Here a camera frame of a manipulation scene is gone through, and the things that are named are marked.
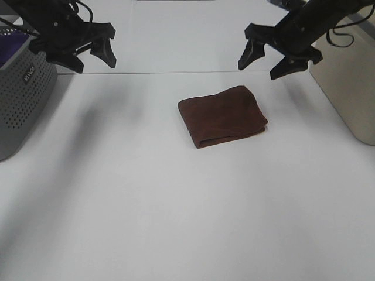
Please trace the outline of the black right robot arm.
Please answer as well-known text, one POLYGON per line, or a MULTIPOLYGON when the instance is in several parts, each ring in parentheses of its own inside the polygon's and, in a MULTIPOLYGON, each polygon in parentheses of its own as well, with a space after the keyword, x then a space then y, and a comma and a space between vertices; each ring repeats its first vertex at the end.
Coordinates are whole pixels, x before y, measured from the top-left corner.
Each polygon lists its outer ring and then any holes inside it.
POLYGON ((245 31, 247 44, 238 60, 238 69, 244 70, 252 62, 265 56, 267 44, 284 55, 270 71, 271 79, 308 69, 308 63, 318 64, 322 53, 312 44, 348 15, 374 6, 374 1, 307 1, 290 8, 275 25, 249 24, 245 31))

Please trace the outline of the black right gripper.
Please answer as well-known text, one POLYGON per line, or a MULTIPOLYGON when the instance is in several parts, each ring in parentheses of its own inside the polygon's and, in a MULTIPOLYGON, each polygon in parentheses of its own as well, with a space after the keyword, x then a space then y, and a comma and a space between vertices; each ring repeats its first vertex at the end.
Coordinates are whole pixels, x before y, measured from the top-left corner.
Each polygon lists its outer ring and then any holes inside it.
POLYGON ((254 61, 265 56, 267 44, 285 57, 270 71, 272 80, 308 69, 323 59, 321 51, 312 43, 323 35, 323 24, 316 20, 282 20, 276 26, 251 23, 244 31, 246 47, 238 60, 238 69, 244 70, 254 61))

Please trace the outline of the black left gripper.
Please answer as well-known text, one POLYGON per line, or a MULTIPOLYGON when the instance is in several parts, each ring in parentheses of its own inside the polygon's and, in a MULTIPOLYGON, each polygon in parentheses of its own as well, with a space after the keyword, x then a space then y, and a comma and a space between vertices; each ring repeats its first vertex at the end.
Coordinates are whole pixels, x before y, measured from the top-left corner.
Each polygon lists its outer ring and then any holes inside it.
POLYGON ((84 64, 78 55, 88 50, 108 67, 116 67, 117 59, 110 44, 115 29, 110 23, 69 19, 65 23, 41 29, 39 33, 39 38, 30 41, 29 50, 34 54, 44 52, 48 63, 82 73, 84 64))

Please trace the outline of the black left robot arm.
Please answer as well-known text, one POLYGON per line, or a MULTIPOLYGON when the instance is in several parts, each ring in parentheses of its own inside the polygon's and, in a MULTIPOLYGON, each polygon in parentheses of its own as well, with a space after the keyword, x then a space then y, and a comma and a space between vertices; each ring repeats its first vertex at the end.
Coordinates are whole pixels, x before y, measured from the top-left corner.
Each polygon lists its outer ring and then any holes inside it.
POLYGON ((5 1, 34 31, 23 32, 34 37, 29 50, 44 52, 48 63, 57 64, 81 74, 83 62, 78 55, 89 51, 108 67, 117 59, 110 41, 115 38, 111 23, 96 23, 91 8, 82 1, 5 1))

